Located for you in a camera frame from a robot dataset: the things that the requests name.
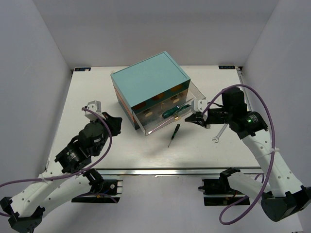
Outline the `large green flathead screwdriver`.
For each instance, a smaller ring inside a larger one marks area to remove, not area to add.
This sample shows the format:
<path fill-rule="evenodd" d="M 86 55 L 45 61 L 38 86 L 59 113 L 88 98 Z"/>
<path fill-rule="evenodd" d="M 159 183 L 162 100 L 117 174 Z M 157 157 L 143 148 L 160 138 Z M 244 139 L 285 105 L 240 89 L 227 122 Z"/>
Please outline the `large green flathead screwdriver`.
<path fill-rule="evenodd" d="M 185 102 L 184 104 L 181 105 L 176 105 L 175 107 L 165 111 L 161 117 L 163 119 L 172 117 L 172 116 L 181 116 L 183 114 L 185 114 L 187 111 L 189 111 L 191 105 L 189 104 L 189 102 Z"/>

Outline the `clear bottom drawer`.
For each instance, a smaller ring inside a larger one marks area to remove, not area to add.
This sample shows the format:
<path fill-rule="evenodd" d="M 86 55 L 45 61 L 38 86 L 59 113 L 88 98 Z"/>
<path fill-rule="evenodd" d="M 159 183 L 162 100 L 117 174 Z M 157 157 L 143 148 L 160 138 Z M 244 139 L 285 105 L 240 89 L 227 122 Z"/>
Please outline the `clear bottom drawer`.
<path fill-rule="evenodd" d="M 190 82 L 187 90 L 145 110 L 133 112 L 133 116 L 141 130 L 148 136 L 188 114 L 191 111 L 192 101 L 205 98 L 196 85 Z"/>

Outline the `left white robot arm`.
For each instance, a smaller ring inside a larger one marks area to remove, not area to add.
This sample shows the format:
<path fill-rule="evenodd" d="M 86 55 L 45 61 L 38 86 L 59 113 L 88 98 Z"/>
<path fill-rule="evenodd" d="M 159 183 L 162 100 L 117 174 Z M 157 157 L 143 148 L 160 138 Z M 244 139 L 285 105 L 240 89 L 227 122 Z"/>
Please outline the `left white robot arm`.
<path fill-rule="evenodd" d="M 8 222 L 18 233 L 32 233 L 52 210 L 76 197 L 103 197 L 117 193 L 117 181 L 104 180 L 91 158 L 100 156 L 106 142 L 121 133 L 122 118 L 86 111 L 90 122 L 73 137 L 38 178 L 13 197 L 0 201 Z"/>

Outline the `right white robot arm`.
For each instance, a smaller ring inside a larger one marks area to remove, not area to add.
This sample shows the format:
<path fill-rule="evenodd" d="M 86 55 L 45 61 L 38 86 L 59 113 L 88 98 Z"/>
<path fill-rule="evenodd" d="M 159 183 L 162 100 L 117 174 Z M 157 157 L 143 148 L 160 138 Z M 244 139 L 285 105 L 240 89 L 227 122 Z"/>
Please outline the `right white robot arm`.
<path fill-rule="evenodd" d="M 267 217 L 278 222 L 305 209 L 311 202 L 311 189 L 289 169 L 275 148 L 273 124 L 266 123 L 258 112 L 247 109 L 244 92 L 239 86 L 224 89 L 222 106 L 210 108 L 207 100 L 193 100 L 192 114 L 185 121 L 202 127 L 227 124 L 252 152 L 263 171 L 263 182 L 245 175 L 238 168 L 228 168 L 220 173 L 218 188 L 224 193 L 241 192 L 253 204 L 260 205 Z"/>

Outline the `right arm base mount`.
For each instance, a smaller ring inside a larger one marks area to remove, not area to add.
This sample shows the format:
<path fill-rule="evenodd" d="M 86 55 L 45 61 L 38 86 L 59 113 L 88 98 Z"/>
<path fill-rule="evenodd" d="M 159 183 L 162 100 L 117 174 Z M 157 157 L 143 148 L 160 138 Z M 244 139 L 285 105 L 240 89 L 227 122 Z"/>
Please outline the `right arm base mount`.
<path fill-rule="evenodd" d="M 205 206 L 229 206 L 238 201 L 237 205 L 250 205 L 249 198 L 243 198 L 244 194 L 230 188 L 228 177 L 241 170 L 235 167 L 226 169 L 219 174 L 219 178 L 202 179 L 202 185 L 198 190 L 203 193 Z"/>

